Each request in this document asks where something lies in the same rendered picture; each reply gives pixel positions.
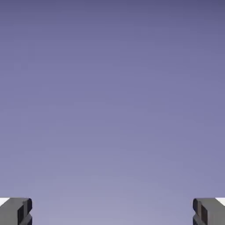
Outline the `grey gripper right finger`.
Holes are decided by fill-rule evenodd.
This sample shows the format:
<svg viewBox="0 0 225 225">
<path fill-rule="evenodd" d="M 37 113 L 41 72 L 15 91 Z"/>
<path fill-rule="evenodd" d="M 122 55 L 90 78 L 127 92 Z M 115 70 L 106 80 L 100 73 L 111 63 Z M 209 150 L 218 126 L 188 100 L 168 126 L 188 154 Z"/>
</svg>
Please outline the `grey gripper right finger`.
<svg viewBox="0 0 225 225">
<path fill-rule="evenodd" d="M 194 198 L 193 225 L 225 225 L 225 197 Z"/>
</svg>

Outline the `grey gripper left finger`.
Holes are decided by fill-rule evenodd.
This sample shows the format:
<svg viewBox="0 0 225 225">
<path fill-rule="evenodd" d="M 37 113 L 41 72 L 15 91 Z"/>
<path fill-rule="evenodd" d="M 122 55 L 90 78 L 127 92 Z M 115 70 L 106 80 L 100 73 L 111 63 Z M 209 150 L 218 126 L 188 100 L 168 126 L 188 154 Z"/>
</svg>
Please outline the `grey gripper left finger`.
<svg viewBox="0 0 225 225">
<path fill-rule="evenodd" d="M 0 225 L 33 225 L 31 198 L 0 197 Z"/>
</svg>

